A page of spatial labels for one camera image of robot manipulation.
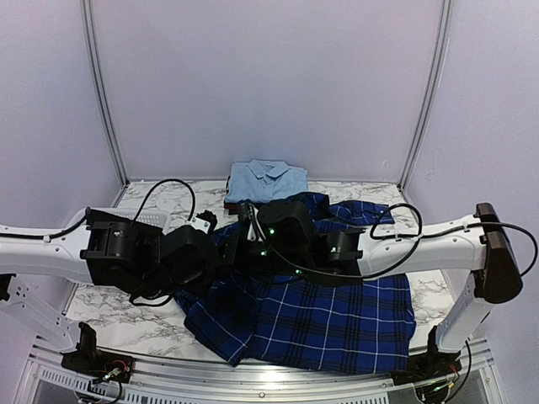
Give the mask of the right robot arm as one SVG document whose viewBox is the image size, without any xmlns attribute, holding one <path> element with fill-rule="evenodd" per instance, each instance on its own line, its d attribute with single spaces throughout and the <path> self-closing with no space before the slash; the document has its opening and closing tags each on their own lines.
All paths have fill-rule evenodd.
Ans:
<svg viewBox="0 0 539 404">
<path fill-rule="evenodd" d="M 433 327 L 428 350 L 417 369 L 434 377 L 450 363 L 466 338 L 494 306 L 513 300 L 523 289 L 508 224 L 489 203 L 472 215 L 435 225 L 418 225 L 402 234 L 355 228 L 319 232 L 300 202 L 277 200 L 256 210 L 240 208 L 239 231 L 223 248 L 228 268 L 258 275 L 290 275 L 326 287 L 362 284 L 387 276 L 438 269 L 466 270 L 467 282 L 449 314 Z"/>
</svg>

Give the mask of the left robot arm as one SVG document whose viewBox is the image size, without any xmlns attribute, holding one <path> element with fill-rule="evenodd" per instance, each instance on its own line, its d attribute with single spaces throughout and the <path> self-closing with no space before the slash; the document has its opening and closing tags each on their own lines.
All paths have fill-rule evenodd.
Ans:
<svg viewBox="0 0 539 404">
<path fill-rule="evenodd" d="M 67 229 L 2 227 L 1 311 L 23 323 L 90 375 L 106 367 L 94 330 L 32 295 L 23 274 L 110 286 L 132 300 L 158 299 L 179 290 L 205 291 L 221 265 L 208 235 L 212 225 L 194 218 L 178 229 L 110 210 L 86 209 Z"/>
</svg>

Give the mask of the blue plaid long sleeve shirt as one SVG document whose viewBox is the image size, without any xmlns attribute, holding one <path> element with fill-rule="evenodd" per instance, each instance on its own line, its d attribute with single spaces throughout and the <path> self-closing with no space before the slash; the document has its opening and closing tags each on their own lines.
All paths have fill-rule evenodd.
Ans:
<svg viewBox="0 0 539 404">
<path fill-rule="evenodd" d="M 231 366 L 257 359 L 341 374 L 400 372 L 416 328 L 406 275 L 338 288 L 291 276 L 227 274 L 174 297 L 184 326 Z"/>
</svg>

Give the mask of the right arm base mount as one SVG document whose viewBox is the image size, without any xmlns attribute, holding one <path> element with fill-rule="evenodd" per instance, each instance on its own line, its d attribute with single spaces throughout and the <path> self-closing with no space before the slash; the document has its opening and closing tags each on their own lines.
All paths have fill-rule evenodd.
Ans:
<svg viewBox="0 0 539 404">
<path fill-rule="evenodd" d="M 429 332 L 427 350 L 424 353 L 411 355 L 405 370 L 391 373 L 394 385 L 405 385 L 451 375 L 454 370 L 460 371 L 462 369 L 459 360 L 460 351 L 442 353 L 439 350 L 435 340 L 437 328 L 434 326 Z"/>
</svg>

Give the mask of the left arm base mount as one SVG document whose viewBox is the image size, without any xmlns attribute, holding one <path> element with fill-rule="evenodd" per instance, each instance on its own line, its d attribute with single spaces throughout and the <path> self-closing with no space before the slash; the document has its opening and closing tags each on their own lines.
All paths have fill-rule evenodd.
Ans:
<svg viewBox="0 0 539 404">
<path fill-rule="evenodd" d="M 97 333 L 86 323 L 79 322 L 80 331 L 75 350 L 62 355 L 61 367 L 95 379 L 128 383 L 134 359 L 131 356 L 103 351 L 97 347 Z"/>
</svg>

